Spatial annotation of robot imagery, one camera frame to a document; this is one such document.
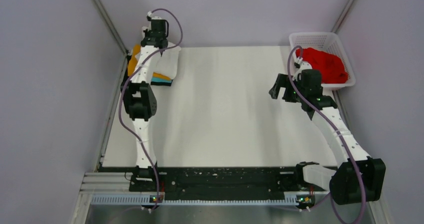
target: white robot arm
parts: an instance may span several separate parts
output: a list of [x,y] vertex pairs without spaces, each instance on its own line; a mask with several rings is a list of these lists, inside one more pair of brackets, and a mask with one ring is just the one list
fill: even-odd
[[150,83],[153,72],[163,54],[162,52],[158,52],[158,50],[168,46],[167,36],[169,28],[169,23],[165,19],[152,16],[151,12],[148,13],[147,17],[150,24],[148,27],[143,27],[144,38],[141,41],[142,48],[135,67],[136,71],[130,77],[130,82],[123,97],[125,111],[132,119],[134,132],[141,138],[145,147],[144,151],[140,141],[136,140],[136,166],[141,170],[147,170],[152,166],[145,152],[150,157],[152,163],[155,164],[157,162],[152,133],[152,122],[154,121],[154,115],[157,110],[157,102]]
[[[330,169],[314,162],[302,162],[296,166],[296,179],[329,190],[334,201],[339,204],[361,202],[361,192],[357,176],[346,152],[340,136],[343,136],[353,159],[359,167],[366,191],[366,201],[376,201],[380,198],[386,166],[381,159],[373,159],[355,140],[350,130],[340,116],[334,100],[323,96],[321,87],[321,73],[313,70],[307,62],[302,62],[293,77],[279,74],[274,86],[269,91],[271,98],[277,99],[280,88],[285,88],[283,100],[286,102],[300,102],[311,121],[321,131],[337,161],[337,170]],[[299,92],[318,110],[320,110],[337,127],[338,132],[307,105],[290,84],[292,78]]]

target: lavender wall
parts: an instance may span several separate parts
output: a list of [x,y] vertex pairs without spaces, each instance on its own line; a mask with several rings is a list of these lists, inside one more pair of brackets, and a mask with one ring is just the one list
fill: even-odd
[[0,0],[0,223],[70,221],[122,57],[90,0]]
[[387,166],[396,223],[421,223],[424,0],[358,0],[340,31],[356,85],[343,89],[351,129]]
[[[297,31],[330,31],[347,0],[102,0],[127,47],[141,39],[149,10],[168,8],[183,46],[287,45]],[[170,40],[179,31],[171,17]]]

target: white table surface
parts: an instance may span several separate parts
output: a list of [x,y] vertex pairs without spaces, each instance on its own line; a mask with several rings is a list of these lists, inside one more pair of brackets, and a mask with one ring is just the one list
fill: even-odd
[[[157,165],[288,167],[315,161],[336,166],[301,105],[281,100],[283,88],[278,100],[268,94],[277,74],[287,74],[289,52],[289,46],[182,48],[172,87],[153,86]],[[135,140],[115,112],[103,166],[135,166]]]

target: red cloth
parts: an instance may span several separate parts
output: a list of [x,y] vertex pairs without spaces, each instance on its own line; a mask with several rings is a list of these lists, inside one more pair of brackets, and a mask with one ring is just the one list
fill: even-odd
[[318,69],[322,75],[322,83],[346,83],[348,73],[345,71],[342,60],[323,51],[313,48],[303,50],[303,60],[310,63],[313,69]]

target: white basket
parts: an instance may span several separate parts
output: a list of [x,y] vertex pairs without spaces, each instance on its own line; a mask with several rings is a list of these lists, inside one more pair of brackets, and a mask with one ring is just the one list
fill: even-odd
[[[337,34],[331,32],[299,32],[290,34],[288,39],[290,40],[290,46],[292,49],[296,45],[300,45],[302,48],[314,48],[316,50],[334,54],[341,59],[344,65],[344,70],[348,75],[346,83],[323,83],[321,84],[323,88],[338,90],[343,87],[353,86],[356,83],[355,75],[352,71],[348,56],[346,55],[342,42]],[[298,57],[296,56],[296,52],[293,54],[293,57],[297,60]]]

